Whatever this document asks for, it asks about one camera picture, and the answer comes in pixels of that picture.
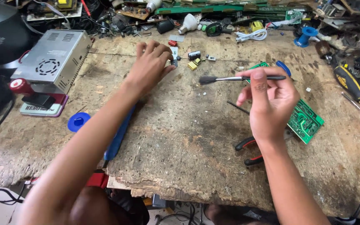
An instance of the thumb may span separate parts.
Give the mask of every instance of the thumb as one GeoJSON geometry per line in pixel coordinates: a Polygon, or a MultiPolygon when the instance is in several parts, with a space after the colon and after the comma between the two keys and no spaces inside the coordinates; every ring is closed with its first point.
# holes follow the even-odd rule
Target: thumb
{"type": "Polygon", "coordinates": [[[167,66],[163,69],[160,78],[164,78],[168,73],[170,73],[171,71],[173,71],[174,69],[176,69],[177,67],[175,65],[170,65],[167,66]]]}
{"type": "Polygon", "coordinates": [[[253,96],[253,107],[266,109],[269,106],[269,97],[267,95],[267,78],[263,68],[257,68],[251,73],[251,93],[253,96]]]}

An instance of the wooden workbench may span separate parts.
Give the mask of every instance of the wooden workbench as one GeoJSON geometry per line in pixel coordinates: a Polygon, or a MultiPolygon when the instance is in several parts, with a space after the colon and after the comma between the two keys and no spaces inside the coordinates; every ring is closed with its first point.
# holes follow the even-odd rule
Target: wooden workbench
{"type": "MultiPolygon", "coordinates": [[[[70,116],[78,111],[94,115],[119,87],[136,60],[136,43],[167,43],[175,33],[97,40],[93,48],[98,52],[87,56],[58,118],[22,116],[18,101],[0,127],[0,186],[40,176],[73,136],[66,127],[70,116]]],[[[108,166],[109,187],[131,189],[133,196],[157,193],[164,199],[273,210],[264,165],[243,165],[259,149],[234,151],[235,144],[251,135],[249,117],[226,101],[235,102],[244,84],[199,86],[198,78],[232,76],[240,66],[281,60],[297,80],[301,97],[325,120],[308,145],[296,137],[287,140],[288,151],[323,211],[351,215],[360,202],[360,113],[340,95],[331,68],[314,46],[299,48],[293,38],[291,32],[281,36],[273,31],[263,41],[236,44],[234,35],[188,33],[179,43],[184,58],[179,67],[139,102],[108,166]],[[216,57],[216,63],[206,61],[190,70],[186,53],[195,50],[216,57]]]]}

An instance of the power supply unit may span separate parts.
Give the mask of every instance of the power supply unit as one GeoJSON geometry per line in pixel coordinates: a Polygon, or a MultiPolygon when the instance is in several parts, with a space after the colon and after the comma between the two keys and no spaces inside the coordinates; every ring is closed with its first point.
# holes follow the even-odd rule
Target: power supply unit
{"type": "Polygon", "coordinates": [[[84,30],[48,30],[11,79],[26,79],[35,92],[67,94],[91,46],[84,30]]]}

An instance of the pliers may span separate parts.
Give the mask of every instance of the pliers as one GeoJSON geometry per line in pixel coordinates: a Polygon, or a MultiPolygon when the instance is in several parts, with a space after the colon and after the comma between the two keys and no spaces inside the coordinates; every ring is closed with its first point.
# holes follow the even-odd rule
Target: pliers
{"type": "MultiPolygon", "coordinates": [[[[294,134],[294,131],[290,131],[289,129],[285,129],[284,130],[284,139],[286,140],[286,139],[292,137],[293,134],[294,134]]],[[[255,140],[254,136],[250,136],[250,137],[242,140],[238,145],[236,145],[235,150],[240,151],[245,146],[251,145],[253,143],[256,143],[256,140],[255,140]]],[[[255,157],[255,158],[247,159],[246,161],[244,161],[244,164],[246,166],[252,166],[252,165],[255,165],[255,164],[258,164],[258,163],[261,163],[261,162],[263,162],[262,155],[260,155],[258,157],[255,157]]]]}

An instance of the hand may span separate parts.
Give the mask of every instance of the hand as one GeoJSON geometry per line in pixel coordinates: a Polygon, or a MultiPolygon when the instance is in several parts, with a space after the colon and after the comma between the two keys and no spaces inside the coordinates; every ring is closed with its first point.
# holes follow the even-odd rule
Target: hand
{"type": "Polygon", "coordinates": [[[284,129],[300,95],[287,73],[280,67],[259,67],[239,72],[236,76],[251,77],[251,84],[238,96],[237,105],[252,99],[250,125],[256,142],[284,139],[284,129]],[[283,75],[285,80],[267,80],[267,75],[283,75]]]}
{"type": "Polygon", "coordinates": [[[124,83],[130,84],[132,89],[139,90],[143,95],[155,87],[162,78],[175,66],[167,66],[167,60],[173,60],[172,51],[164,44],[151,40],[137,43],[137,60],[130,69],[124,83]]]}

